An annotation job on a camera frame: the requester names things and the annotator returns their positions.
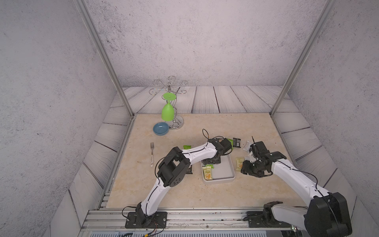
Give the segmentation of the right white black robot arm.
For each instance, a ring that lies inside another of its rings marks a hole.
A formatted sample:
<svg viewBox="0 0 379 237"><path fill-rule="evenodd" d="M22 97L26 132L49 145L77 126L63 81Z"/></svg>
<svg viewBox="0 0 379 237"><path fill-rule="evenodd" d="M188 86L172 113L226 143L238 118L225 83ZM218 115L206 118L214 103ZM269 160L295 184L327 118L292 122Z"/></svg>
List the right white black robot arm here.
<svg viewBox="0 0 379 237"><path fill-rule="evenodd" d="M309 179L310 173L296 169L280 152L270 152L262 141L250 145L249 157L241 173L256 178L276 175L289 185L304 201L305 206L288 206L281 201L264 205L260 214L248 212L250 227L265 225L279 227L284 224L305 230L312 237L346 237L352 234L352 225L345 197L331 193Z"/></svg>

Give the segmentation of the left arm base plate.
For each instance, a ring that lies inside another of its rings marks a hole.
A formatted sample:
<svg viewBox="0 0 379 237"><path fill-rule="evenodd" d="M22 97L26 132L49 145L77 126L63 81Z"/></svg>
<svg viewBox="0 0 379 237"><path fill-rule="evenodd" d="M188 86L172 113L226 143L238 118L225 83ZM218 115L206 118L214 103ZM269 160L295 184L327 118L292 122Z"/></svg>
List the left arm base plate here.
<svg viewBox="0 0 379 237"><path fill-rule="evenodd" d="M164 229L166 228L167 212L156 212L146 216L143 212L129 212L126 218L126 229Z"/></svg>

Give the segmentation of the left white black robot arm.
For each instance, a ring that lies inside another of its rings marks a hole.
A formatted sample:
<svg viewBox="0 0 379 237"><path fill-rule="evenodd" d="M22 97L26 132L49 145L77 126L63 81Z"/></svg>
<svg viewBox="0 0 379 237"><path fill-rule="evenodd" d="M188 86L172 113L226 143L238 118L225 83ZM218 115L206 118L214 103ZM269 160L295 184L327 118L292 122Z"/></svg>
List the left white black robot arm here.
<svg viewBox="0 0 379 237"><path fill-rule="evenodd" d="M187 169L203 160L216 160L232 151L231 142L222 137L208 139L201 146L183 149L174 147L158 165L156 182L147 197L136 207L141 220L152 217L167 192L183 181Z"/></svg>

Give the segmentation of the white cookie packet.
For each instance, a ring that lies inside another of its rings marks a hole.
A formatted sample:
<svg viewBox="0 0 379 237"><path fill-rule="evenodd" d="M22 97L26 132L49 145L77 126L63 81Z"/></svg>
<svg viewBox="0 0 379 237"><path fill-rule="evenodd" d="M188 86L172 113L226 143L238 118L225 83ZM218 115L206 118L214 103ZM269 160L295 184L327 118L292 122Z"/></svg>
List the white cookie packet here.
<svg viewBox="0 0 379 237"><path fill-rule="evenodd" d="M249 150L250 150L252 144L253 144L252 142L246 141L246 144L243 147L243 150L249 153Z"/></svg>

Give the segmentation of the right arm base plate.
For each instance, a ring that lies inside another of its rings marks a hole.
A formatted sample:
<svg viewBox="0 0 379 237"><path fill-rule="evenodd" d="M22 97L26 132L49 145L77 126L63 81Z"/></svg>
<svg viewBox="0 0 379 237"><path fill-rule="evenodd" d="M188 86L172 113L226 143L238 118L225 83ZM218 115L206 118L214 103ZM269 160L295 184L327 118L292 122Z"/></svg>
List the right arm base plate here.
<svg viewBox="0 0 379 237"><path fill-rule="evenodd" d="M291 225L265 217L264 211L248 211L242 219L247 221L249 228L290 228Z"/></svg>

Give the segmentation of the beige cookie packet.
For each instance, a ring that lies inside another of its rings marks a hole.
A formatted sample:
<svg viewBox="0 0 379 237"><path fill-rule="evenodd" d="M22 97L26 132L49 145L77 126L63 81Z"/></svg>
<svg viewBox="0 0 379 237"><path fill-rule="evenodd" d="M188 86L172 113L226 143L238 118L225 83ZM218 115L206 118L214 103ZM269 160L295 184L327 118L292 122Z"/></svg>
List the beige cookie packet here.
<svg viewBox="0 0 379 237"><path fill-rule="evenodd" d="M244 158L236 158L236 171L241 171L243 167Z"/></svg>

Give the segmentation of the black cookie packet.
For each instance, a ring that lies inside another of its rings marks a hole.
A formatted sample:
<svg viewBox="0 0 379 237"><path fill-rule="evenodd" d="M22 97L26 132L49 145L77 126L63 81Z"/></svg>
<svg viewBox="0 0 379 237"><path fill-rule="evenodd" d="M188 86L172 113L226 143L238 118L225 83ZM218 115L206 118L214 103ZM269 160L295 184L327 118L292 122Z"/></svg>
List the black cookie packet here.
<svg viewBox="0 0 379 237"><path fill-rule="evenodd" d="M241 144L241 139L233 138L233 147L240 148L241 147L240 144Z"/></svg>
<svg viewBox="0 0 379 237"><path fill-rule="evenodd" d="M192 171L192 166L189 166L187 171L186 171L186 174L193 174L193 171Z"/></svg>

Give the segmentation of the white plastic storage box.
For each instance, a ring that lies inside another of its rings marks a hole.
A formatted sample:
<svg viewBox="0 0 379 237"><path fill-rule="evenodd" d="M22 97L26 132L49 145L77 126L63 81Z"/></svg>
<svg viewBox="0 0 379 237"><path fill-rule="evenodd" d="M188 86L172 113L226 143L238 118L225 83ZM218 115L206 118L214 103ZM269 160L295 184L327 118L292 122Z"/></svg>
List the white plastic storage box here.
<svg viewBox="0 0 379 237"><path fill-rule="evenodd" d="M222 184L230 183L235 179L235 169L230 155L221 156L221 163L215 164L210 167L210 176L211 179L206 179L206 174L204 173L206 164L204 161L201 161L201 166L203 169L203 182L204 184Z"/></svg>

